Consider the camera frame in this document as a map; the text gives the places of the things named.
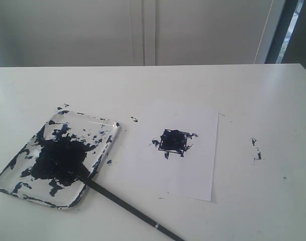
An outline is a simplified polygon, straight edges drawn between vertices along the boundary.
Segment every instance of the black square shape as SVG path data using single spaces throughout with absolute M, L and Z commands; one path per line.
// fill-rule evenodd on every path
M 158 150 L 178 153 L 183 157 L 186 150 L 187 137 L 189 137 L 189 133 L 165 129 L 163 135 L 161 135 Z

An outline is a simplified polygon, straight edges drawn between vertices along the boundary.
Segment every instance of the white table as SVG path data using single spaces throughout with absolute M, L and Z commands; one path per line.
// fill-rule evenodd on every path
M 181 102 L 184 93 L 186 103 L 223 114 L 212 202 L 115 178 L 137 124 L 130 116 L 140 121 L 154 99 Z M 306 71 L 300 65 L 0 68 L 0 172 L 64 103 L 121 123 L 113 164 L 104 163 L 95 180 L 185 240 L 306 240 Z M 262 154 L 255 165 L 251 137 Z M 170 239 L 88 190 L 65 211 L 0 193 L 0 240 Z

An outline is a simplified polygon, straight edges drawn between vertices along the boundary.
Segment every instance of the sheet of paper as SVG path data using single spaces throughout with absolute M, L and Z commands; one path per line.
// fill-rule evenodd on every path
M 218 112 L 209 108 L 153 104 L 138 119 L 125 159 L 119 166 L 119 178 L 211 201 L 218 120 Z M 174 136 L 166 136 L 170 131 L 175 131 L 172 132 L 175 139 L 187 138 L 183 152 L 179 148 L 169 153 L 159 150 L 162 139 L 160 149 L 172 149 L 172 144 L 178 144 L 172 139 Z

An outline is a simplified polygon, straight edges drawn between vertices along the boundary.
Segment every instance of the clear plastic tray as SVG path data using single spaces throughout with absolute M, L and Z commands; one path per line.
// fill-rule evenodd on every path
M 82 150 L 81 161 L 93 177 L 118 130 L 119 124 L 113 120 L 67 110 L 58 112 L 0 173 L 0 192 L 58 209 L 75 206 L 86 186 L 78 180 L 60 183 L 40 175 L 47 171 L 47 157 L 79 156 Z

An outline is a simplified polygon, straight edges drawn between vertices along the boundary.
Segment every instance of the paintbrush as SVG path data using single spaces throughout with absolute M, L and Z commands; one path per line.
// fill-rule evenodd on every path
M 159 230 L 163 234 L 169 236 L 173 240 L 175 240 L 175 241 L 184 241 L 182 238 L 180 238 L 179 236 L 175 235 L 174 233 L 172 233 L 171 231 L 169 231 L 168 229 L 166 229 L 165 227 L 160 225 L 158 222 L 154 221 L 153 219 L 151 219 L 147 215 L 143 214 L 141 211 L 137 210 L 136 208 L 134 208 L 133 206 L 129 205 L 124 200 L 120 199 L 119 197 L 117 197 L 113 193 L 109 192 L 104 187 L 100 186 L 98 183 L 95 183 L 90 178 L 88 178 L 89 171 L 85 168 L 85 166 L 83 164 L 79 164 L 78 167 L 74 168 L 74 169 L 75 170 L 72 170 L 71 168 L 69 168 L 69 170 L 66 170 L 66 171 L 67 171 L 67 173 L 71 174 L 72 176 L 74 176 L 79 181 L 81 181 L 84 184 L 86 184 L 88 187 L 92 188 L 93 190 L 95 190 L 96 192 L 98 192 L 101 195 L 105 196 L 106 198 L 110 199 L 114 203 L 118 204 L 120 207 L 126 209 L 128 212 L 130 212 L 133 215 L 137 216 L 138 218 L 140 218 L 141 220 L 143 220 L 147 224 L 153 226 L 154 228 L 156 228 L 157 230 Z

